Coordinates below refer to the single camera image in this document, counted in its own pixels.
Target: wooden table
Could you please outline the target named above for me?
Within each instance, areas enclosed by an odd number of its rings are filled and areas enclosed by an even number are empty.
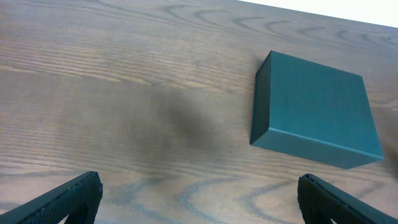
[[[0,212],[99,172],[97,223],[303,223],[313,173],[398,218],[388,162],[351,170],[249,145],[270,50],[364,77],[398,145],[398,29],[234,0],[0,4]]]

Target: white background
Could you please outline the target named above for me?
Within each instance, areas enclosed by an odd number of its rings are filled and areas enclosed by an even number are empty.
[[[398,27],[398,0],[244,0],[324,16]]]

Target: teal box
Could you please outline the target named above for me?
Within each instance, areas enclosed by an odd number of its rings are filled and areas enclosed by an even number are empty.
[[[256,74],[250,144],[344,169],[383,159],[361,76],[274,51]]]

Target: box side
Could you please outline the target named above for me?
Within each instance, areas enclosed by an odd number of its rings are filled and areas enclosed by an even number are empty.
[[[251,120],[250,144],[261,137],[269,127],[269,97],[270,97],[270,52],[256,73],[254,82],[253,109]]]
[[[252,145],[343,169],[350,169],[383,159],[379,155],[306,138],[274,128],[269,128]]]

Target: wooden surface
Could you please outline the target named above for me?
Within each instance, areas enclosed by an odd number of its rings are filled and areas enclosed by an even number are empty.
[[[0,22],[1,212],[97,170],[97,223],[303,223],[309,172],[398,218],[391,163],[249,145],[272,49],[362,75],[393,158],[397,29],[234,0],[10,0]]]

